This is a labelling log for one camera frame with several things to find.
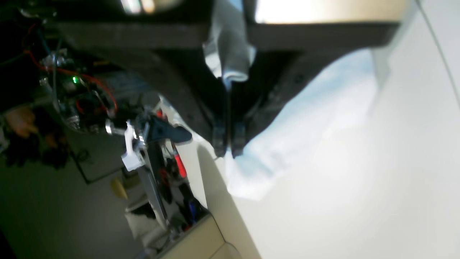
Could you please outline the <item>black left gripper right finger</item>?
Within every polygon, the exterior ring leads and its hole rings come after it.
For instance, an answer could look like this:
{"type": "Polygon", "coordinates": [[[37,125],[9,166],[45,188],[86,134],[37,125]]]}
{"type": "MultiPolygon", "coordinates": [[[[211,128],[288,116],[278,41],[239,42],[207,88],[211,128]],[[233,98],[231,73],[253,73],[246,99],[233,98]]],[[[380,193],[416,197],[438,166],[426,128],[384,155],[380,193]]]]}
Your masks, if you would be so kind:
{"type": "Polygon", "coordinates": [[[243,154],[282,108],[328,65],[354,51],[389,44],[400,22],[252,24],[256,47],[246,82],[231,94],[231,150],[243,154]]]}

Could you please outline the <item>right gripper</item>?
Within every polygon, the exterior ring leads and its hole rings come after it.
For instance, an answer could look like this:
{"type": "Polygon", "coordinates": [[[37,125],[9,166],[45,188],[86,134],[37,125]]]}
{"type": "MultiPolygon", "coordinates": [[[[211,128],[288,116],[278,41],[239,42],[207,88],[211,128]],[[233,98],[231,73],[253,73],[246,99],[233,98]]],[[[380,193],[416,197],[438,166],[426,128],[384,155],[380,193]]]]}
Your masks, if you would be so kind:
{"type": "MultiPolygon", "coordinates": [[[[105,120],[105,130],[109,135],[124,137],[125,153],[122,154],[121,160],[128,172],[140,169],[146,165],[144,155],[145,150],[144,137],[138,133],[135,122],[131,119],[124,121],[110,119],[105,120]]],[[[148,144],[163,140],[170,140],[173,143],[185,143],[192,139],[192,133],[180,125],[172,125],[168,121],[150,116],[145,125],[148,127],[146,133],[146,142],[148,144]]]]}

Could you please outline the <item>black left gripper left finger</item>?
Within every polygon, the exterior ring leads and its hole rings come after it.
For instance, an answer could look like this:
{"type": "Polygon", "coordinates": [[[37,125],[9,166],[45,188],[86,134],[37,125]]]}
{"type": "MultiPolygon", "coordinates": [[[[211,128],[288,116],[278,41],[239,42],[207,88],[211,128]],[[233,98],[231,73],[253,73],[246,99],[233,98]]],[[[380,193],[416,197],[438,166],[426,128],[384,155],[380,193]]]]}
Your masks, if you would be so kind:
{"type": "Polygon", "coordinates": [[[205,24],[58,22],[56,28],[75,49],[142,77],[217,157],[225,155],[226,91],[205,63],[205,24]]]}

